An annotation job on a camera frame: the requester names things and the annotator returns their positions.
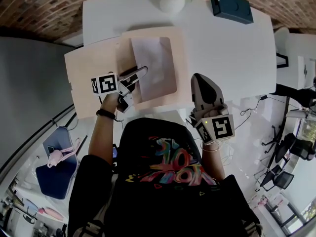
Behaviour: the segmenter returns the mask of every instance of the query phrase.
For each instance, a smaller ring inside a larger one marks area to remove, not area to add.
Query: dark teal box
[[[216,17],[234,20],[243,24],[253,23],[252,13],[247,0],[211,0]]]

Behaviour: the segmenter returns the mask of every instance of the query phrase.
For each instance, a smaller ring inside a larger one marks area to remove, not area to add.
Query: blue chair
[[[63,156],[76,150],[71,141],[69,131],[64,126],[58,127],[44,141],[43,146],[48,157],[54,150],[63,151],[64,149],[69,149],[63,153]],[[56,166],[48,167],[44,165],[36,168],[36,175],[41,192],[52,198],[64,199],[68,194],[78,165],[77,155],[74,154],[59,162]]]

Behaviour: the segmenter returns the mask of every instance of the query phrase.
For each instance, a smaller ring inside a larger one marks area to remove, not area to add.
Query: desk
[[[177,15],[159,10],[159,0],[87,0],[83,43],[128,30],[158,26],[182,29],[189,77],[201,73],[222,89],[225,101],[274,92],[277,60],[271,18],[251,8],[253,24],[214,17],[202,0],[188,1]]]

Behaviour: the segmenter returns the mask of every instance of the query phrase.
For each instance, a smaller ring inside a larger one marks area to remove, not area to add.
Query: brick wall
[[[56,40],[82,28],[84,0],[0,0],[0,27]],[[248,0],[270,15],[275,27],[285,25],[316,34],[316,0]]]

